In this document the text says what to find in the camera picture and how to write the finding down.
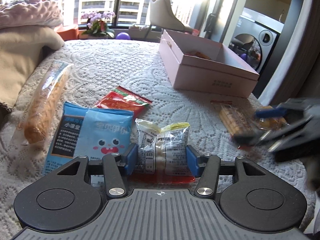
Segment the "yellow small bread bag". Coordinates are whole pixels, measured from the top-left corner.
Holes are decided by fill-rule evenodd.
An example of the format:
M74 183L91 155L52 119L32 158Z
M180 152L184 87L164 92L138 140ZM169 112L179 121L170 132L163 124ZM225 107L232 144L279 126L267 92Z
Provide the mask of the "yellow small bread bag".
M260 108L271 108L272 106L264 106L264 107L260 107ZM262 129L262 130L279 130L285 126L288 125L287 121L284 119L284 117L282 118L267 118L267 119L259 119L256 118L253 115L255 124L257 126L257 128Z

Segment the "clear cracker packet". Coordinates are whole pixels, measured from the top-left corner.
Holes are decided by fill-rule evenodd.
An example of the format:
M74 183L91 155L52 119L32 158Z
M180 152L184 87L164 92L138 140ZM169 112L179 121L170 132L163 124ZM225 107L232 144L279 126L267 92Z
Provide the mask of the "clear cracker packet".
M264 131L257 128L252 115L247 115L239 108L233 106L232 101L211 100L210 103L219 115L219 118L227 129L227 132L230 134L232 142L234 142L233 135L235 134ZM238 148L252 147L236 145Z

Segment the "white printed snack packet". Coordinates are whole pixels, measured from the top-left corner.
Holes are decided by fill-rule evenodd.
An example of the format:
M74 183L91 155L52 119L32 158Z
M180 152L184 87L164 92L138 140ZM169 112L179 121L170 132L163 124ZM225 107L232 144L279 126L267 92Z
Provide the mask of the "white printed snack packet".
M136 171L157 176L191 176L187 165L187 122L160 128L153 122L136 119L138 162Z

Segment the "blue monster snack bag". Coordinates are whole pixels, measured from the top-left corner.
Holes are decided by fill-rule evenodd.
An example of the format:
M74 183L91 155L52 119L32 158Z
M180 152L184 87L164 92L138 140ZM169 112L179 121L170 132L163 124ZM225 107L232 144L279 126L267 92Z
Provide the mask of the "blue monster snack bag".
M49 147L43 174L85 155L100 160L107 154L123 154L130 144L133 111L86 108L70 102Z

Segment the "red spicy snack packet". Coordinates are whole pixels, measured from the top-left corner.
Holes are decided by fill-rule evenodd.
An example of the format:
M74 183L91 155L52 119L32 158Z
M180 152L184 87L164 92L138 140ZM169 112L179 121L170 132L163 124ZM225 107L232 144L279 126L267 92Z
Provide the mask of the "red spicy snack packet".
M100 99L94 106L104 109L121 109L133 112L133 117L138 117L152 101L134 93L124 87L117 86Z

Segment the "small orange snack packet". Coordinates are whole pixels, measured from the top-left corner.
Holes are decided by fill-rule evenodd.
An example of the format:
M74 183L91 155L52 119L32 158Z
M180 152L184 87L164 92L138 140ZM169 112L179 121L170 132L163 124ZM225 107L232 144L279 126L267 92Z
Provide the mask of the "small orange snack packet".
M205 60L211 60L211 58L209 56L207 56L206 54L204 54L200 51L191 51L191 52L188 52L187 55L198 57L198 58L205 59Z

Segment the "grey washing machine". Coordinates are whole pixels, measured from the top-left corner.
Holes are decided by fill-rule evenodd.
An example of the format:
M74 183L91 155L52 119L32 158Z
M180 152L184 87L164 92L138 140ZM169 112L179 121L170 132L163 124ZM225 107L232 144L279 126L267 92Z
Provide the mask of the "grey washing machine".
M283 26L273 18L244 8L228 48L259 73L272 53Z

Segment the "pink cardboard box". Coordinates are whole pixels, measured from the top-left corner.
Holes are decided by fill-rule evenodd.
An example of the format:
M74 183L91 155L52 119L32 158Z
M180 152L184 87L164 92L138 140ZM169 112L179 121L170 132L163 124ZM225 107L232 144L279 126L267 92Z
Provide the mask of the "pink cardboard box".
M188 56L200 51L211 58ZM259 74L222 43L172 30L164 30L159 53L175 89L247 98Z

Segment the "long bread stick packet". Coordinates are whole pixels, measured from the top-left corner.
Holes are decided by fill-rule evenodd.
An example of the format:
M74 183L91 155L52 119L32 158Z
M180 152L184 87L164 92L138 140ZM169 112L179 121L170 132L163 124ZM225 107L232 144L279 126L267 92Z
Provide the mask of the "long bread stick packet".
M48 138L57 104L72 69L72 64L55 60L44 74L11 143L14 145L43 145Z

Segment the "white lace tablecloth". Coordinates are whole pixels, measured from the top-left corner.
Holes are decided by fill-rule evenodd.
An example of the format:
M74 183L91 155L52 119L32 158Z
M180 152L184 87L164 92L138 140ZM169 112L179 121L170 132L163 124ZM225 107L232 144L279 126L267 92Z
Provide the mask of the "white lace tablecloth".
M313 219L316 195L306 186L306 170L300 161L276 164L264 147L238 148L231 140L212 101L215 94L173 89L159 45L153 42L116 40L67 41L34 70L24 84L12 112L1 124L1 239L11 239L21 229L14 213L16 194L40 178L47 150L30 150L11 143L16 126L53 61L73 64L61 102L94 106L114 87L121 86L152 104L140 117L166 126L190 124L189 143L202 153L217 154L222 160L243 155L299 189L307 200L307 212L300 225L305 230Z

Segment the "black framed door panel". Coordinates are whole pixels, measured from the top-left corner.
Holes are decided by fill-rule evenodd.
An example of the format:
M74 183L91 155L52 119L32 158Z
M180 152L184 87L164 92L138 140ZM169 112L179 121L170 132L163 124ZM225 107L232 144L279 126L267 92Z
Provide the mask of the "black framed door panel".
M238 0L216 0L204 28L205 38L222 43Z

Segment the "purple ball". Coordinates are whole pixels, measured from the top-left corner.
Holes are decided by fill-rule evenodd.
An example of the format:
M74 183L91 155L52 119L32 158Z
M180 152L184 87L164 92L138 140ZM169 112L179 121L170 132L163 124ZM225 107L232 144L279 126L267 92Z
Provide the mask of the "purple ball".
M121 32L116 36L116 40L131 40L131 37L126 32Z

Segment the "cream upholstered chair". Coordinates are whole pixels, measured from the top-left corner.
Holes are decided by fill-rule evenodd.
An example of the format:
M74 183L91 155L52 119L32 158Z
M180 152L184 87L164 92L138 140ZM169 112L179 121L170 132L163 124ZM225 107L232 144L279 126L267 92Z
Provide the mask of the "cream upholstered chair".
M183 33L193 33L193 28L184 25L172 12L170 0L150 0L150 25L144 36L146 40L152 26L161 29L180 31Z

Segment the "orange kids chair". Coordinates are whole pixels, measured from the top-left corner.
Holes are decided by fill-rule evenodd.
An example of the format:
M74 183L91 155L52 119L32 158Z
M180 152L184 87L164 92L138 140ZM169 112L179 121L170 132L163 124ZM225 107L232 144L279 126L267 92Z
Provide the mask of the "orange kids chair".
M64 41L78 40L79 39L79 26L72 24L68 26L57 26L54 28Z

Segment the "purple orchid flower pot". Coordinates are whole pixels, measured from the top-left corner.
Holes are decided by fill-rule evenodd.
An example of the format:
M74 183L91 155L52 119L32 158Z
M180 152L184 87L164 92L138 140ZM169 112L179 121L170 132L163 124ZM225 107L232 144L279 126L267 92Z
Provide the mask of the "purple orchid flower pot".
M105 12L84 12L82 20L86 20L86 30L82 33L91 37L114 38L114 31L108 26L115 17L112 11Z

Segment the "beige folded blanket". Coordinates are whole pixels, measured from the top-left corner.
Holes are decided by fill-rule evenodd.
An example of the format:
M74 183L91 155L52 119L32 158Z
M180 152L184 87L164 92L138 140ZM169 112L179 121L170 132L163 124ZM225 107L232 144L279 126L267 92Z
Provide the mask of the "beige folded blanket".
M42 48L58 50L61 36L49 27L36 25L1 30L1 107L12 111L18 95L42 60Z

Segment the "pink bumpy blanket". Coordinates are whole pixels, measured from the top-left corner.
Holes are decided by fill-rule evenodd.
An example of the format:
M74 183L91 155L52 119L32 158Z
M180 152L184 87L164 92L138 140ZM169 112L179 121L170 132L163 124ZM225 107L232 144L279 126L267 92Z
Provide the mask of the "pink bumpy blanket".
M63 23L55 0L14 0L1 3L1 29L39 25L55 28Z

